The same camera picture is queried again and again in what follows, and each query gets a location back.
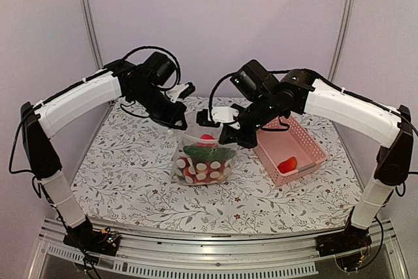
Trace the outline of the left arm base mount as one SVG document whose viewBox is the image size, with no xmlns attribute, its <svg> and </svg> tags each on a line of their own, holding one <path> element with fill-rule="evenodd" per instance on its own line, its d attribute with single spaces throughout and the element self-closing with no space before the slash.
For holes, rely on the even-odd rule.
<svg viewBox="0 0 418 279">
<path fill-rule="evenodd" d="M 67 231 L 63 243 L 85 252 L 116 256 L 120 240 L 120 233 L 109 228 L 95 231 L 90 227 L 78 226 Z"/>
</svg>

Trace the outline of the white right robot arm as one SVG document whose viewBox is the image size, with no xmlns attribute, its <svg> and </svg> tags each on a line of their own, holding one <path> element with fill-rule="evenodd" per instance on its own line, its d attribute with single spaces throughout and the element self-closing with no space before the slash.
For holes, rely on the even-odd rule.
<svg viewBox="0 0 418 279">
<path fill-rule="evenodd" d="M 319 236 L 317 245 L 336 251 L 368 244 L 368 228 L 393 190 L 410 173 L 413 136 L 417 134 L 407 107 L 386 107 L 334 85 L 310 69 L 266 70 L 257 60 L 247 62 L 227 78 L 250 101 L 242 108 L 208 106 L 208 117 L 223 126 L 219 142 L 245 148 L 257 145 L 256 132 L 274 118 L 290 113 L 326 118 L 375 140 L 380 149 L 373 177 L 350 212 L 343 231 Z"/>
</svg>

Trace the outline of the red chili pepper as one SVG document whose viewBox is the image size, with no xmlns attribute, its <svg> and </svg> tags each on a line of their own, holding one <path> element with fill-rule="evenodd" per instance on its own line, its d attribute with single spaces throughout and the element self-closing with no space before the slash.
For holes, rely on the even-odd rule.
<svg viewBox="0 0 418 279">
<path fill-rule="evenodd" d="M 292 156 L 278 165 L 278 171 L 282 174 L 294 171 L 297 168 L 298 161 L 295 156 Z"/>
</svg>

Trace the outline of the clear zip top bag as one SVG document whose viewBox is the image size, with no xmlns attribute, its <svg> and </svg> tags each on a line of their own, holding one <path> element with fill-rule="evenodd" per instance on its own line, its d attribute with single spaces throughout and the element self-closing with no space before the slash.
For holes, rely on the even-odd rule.
<svg viewBox="0 0 418 279">
<path fill-rule="evenodd" d="M 232 173 L 236 144 L 220 144 L 221 130 L 190 125 L 177 136 L 172 158 L 171 182 L 184 186 L 217 184 Z"/>
</svg>

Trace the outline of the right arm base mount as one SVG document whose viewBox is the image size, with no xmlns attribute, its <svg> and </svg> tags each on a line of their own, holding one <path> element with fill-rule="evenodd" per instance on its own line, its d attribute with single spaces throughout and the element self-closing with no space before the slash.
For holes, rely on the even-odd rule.
<svg viewBox="0 0 418 279">
<path fill-rule="evenodd" d="M 337 233 L 315 238 L 320 257 L 334 256 L 337 266 L 346 272 L 360 269 L 370 248 L 372 239 L 367 230 L 344 229 Z"/>
</svg>

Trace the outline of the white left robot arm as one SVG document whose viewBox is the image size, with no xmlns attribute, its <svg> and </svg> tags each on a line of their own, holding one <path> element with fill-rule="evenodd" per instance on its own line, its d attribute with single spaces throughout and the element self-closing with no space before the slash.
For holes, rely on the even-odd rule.
<svg viewBox="0 0 418 279">
<path fill-rule="evenodd" d="M 22 140 L 30 172 L 63 218 L 68 235 L 83 249 L 93 248 L 97 235 L 66 180 L 51 138 L 94 108 L 123 97 L 143 106 L 148 118 L 169 129 L 185 130 L 186 106 L 181 100 L 194 92 L 180 83 L 180 65 L 162 48 L 135 65 L 126 57 L 113 61 L 36 105 L 21 107 Z"/>
</svg>

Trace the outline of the red wrinkled apple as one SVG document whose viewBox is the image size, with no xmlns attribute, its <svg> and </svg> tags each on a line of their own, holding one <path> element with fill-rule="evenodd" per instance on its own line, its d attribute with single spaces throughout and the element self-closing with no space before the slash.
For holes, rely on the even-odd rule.
<svg viewBox="0 0 418 279">
<path fill-rule="evenodd" d="M 205 142 L 205 143 L 209 143 L 210 141 L 215 140 L 215 138 L 213 136 L 209 135 L 209 134 L 203 134 L 200 137 L 200 140 L 203 141 L 203 142 Z"/>
</svg>

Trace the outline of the pink plastic basket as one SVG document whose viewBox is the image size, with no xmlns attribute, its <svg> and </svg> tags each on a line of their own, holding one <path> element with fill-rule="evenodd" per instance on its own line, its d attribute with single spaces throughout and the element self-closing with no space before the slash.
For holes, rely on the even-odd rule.
<svg viewBox="0 0 418 279">
<path fill-rule="evenodd" d="M 276 118 L 258 130 L 253 150 L 276 186 L 313 173 L 327 160 L 326 153 L 294 116 Z M 278 165 L 292 156 L 298 161 L 297 168 L 280 173 Z"/>
</svg>

